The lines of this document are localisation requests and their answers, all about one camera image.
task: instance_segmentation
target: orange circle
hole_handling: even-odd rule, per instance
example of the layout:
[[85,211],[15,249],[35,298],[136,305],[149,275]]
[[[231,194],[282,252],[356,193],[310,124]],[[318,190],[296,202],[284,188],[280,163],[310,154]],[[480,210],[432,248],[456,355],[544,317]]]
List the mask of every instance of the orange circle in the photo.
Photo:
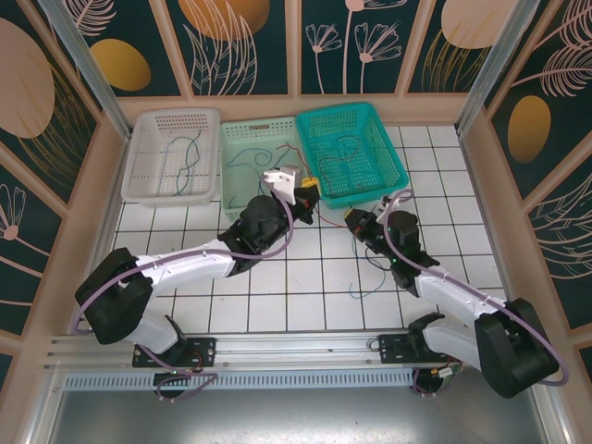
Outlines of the orange circle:
[[179,0],[179,6],[197,31],[223,41],[239,40],[244,36],[241,18],[255,34],[269,17],[269,0]]

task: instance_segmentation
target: white tile floor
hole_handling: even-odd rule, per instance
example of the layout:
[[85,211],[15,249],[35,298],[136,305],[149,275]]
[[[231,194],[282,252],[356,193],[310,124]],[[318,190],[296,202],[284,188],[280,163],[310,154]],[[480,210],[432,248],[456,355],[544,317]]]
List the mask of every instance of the white tile floor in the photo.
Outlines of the white tile floor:
[[[387,133],[416,195],[402,209],[418,215],[428,253],[454,276],[503,297],[454,128],[389,127]],[[147,254],[206,243],[230,225],[219,200],[218,187],[207,206],[152,210],[126,203],[114,245]],[[343,210],[321,203],[320,211],[343,223]],[[297,224],[287,258],[282,254],[236,277],[172,290],[151,301],[150,309],[173,315],[188,334],[406,327],[438,309],[397,290],[390,273],[365,260],[365,247],[352,244],[347,229],[314,219],[311,227]]]

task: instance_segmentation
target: teal basket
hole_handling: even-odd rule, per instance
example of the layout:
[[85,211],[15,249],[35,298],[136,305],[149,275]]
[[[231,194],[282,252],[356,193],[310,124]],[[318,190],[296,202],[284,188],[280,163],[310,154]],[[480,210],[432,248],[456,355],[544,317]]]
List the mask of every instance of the teal basket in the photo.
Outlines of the teal basket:
[[299,114],[296,124],[306,162],[329,208],[375,201],[409,182],[372,105],[320,108]]
[[[298,151],[282,146],[289,143]],[[294,117],[279,117],[220,125],[222,210],[230,222],[239,218],[247,203],[269,195],[259,178],[274,167],[294,165],[306,176],[302,146]]]

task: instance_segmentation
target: electrical wire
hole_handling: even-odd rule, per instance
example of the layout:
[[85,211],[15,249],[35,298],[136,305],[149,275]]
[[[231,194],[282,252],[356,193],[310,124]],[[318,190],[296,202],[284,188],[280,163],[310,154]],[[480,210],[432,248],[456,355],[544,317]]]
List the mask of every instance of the electrical wire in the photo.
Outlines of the electrical wire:
[[[185,139],[185,140],[190,141],[189,144],[187,145],[187,151],[185,152],[185,167],[181,168],[179,170],[179,172],[177,173],[177,181],[176,181],[177,192],[175,194],[173,194],[173,196],[180,196],[181,193],[187,188],[187,185],[189,184],[190,169],[195,167],[201,159],[200,150],[197,146],[197,143],[195,143],[195,141],[197,141],[201,135],[202,135],[202,132],[200,131],[199,134],[197,135],[197,137],[195,137],[194,139],[191,139],[191,138],[185,137],[185,136],[178,136],[169,143],[169,145],[170,145],[179,139]],[[197,159],[192,164],[190,164],[189,163],[189,152],[190,152],[192,145],[195,147],[195,152],[197,153]],[[185,185],[183,185],[183,188],[179,189],[179,178],[181,176],[181,171],[185,171],[185,170],[187,171],[187,175],[185,176]]]
[[[401,191],[397,192],[396,194],[394,194],[392,196],[392,199],[388,203],[387,208],[385,209],[386,214],[385,214],[385,217],[383,220],[389,220],[389,214],[392,213],[395,203],[397,203],[398,201],[407,202],[412,198],[413,198],[413,191],[411,191],[409,189],[401,190]],[[401,253],[397,249],[397,247],[394,245],[392,239],[390,238],[388,224],[384,224],[384,235],[385,235],[385,239],[386,239],[387,244],[390,247],[390,249],[404,263],[412,266],[413,268],[416,268],[417,270],[421,271],[422,273],[426,273],[429,276],[432,276],[432,277],[438,278],[438,279],[442,279],[444,281],[448,281],[450,284],[454,285],[455,287],[472,294],[473,296],[475,296],[477,299],[479,299],[483,303],[486,303],[486,304],[496,308],[501,313],[508,316],[513,322],[515,322],[520,327],[525,329],[543,347],[545,347],[545,349],[547,349],[547,351],[553,356],[553,358],[559,364],[563,375],[559,381],[550,381],[550,380],[545,379],[545,380],[540,381],[539,384],[542,384],[545,386],[553,386],[553,387],[564,386],[565,384],[567,384],[567,382],[569,381],[569,377],[570,377],[570,373],[569,373],[569,369],[567,368],[567,364],[565,363],[565,361],[563,361],[563,358],[553,348],[553,346],[538,331],[536,331],[533,327],[531,327],[528,323],[526,323],[522,318],[520,318],[517,315],[515,315],[514,313],[512,313],[510,310],[508,310],[506,307],[504,307],[500,303],[492,301],[486,294],[483,294],[481,291],[474,289],[473,287],[462,282],[461,280],[457,279],[456,277],[451,276],[448,273],[445,275],[445,274],[440,273],[439,271],[433,270],[431,268],[425,268],[424,266],[421,266],[421,265],[417,264],[416,262],[412,261],[411,259],[407,258],[403,253]]]

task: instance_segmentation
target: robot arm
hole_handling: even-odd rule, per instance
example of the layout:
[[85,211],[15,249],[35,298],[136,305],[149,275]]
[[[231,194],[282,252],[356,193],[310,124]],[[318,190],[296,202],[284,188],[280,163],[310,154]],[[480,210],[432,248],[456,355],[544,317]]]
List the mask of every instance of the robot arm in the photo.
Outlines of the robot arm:
[[[345,221],[358,241],[390,260],[390,271],[399,287],[454,315],[448,318],[444,314],[428,314],[409,325],[409,339],[417,354],[432,351],[457,358],[479,369],[488,384],[505,398],[559,370],[557,361],[538,340],[497,308],[448,280],[428,275],[403,262],[390,249],[384,227],[374,213],[353,209]],[[440,275],[448,274],[438,261],[421,250],[415,215],[395,211],[382,223],[387,224],[392,243],[406,258],[424,268],[437,270]],[[546,338],[529,302],[489,299],[505,306]]]
[[[301,183],[300,169],[283,166],[265,172],[264,180],[287,201],[293,220],[313,223],[318,189],[314,182],[295,188]],[[289,229],[288,215],[276,195],[256,196],[226,232],[200,247],[138,257],[132,256],[126,248],[114,250],[82,283],[76,292],[76,300],[83,305],[107,281],[127,270],[182,255],[119,281],[84,312],[101,344],[129,340],[174,364],[187,351],[188,341],[173,319],[146,309],[148,302],[166,290],[197,280],[227,278],[249,270],[261,261],[257,256],[282,239]],[[247,257],[235,259],[223,253],[197,253],[203,250],[239,253]]]

